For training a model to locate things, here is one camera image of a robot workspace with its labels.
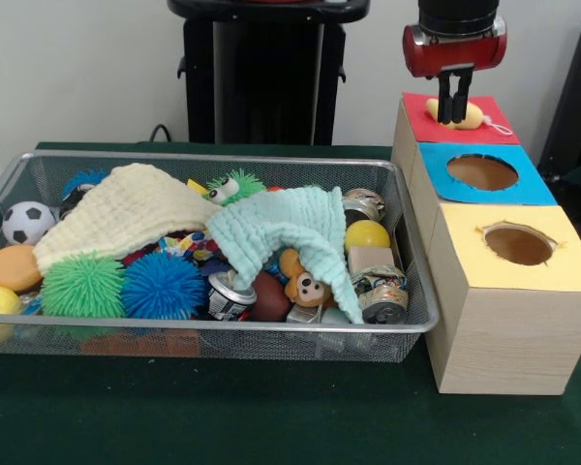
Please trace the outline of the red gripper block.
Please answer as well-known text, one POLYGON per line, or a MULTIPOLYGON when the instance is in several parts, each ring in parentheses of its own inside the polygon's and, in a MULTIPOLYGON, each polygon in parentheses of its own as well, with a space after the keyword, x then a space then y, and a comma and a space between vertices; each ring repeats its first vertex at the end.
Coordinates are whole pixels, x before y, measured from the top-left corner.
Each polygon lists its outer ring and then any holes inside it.
POLYGON ((479 35, 444 37, 427 34, 418 24, 404 29, 403 52, 405 63, 415 78, 439 80, 438 122, 449 124, 453 120, 464 121, 467 116, 469 89, 474 70, 497 67, 504 59, 507 31, 504 21, 495 21, 479 35), (458 70, 457 91, 450 91, 451 70, 458 70))

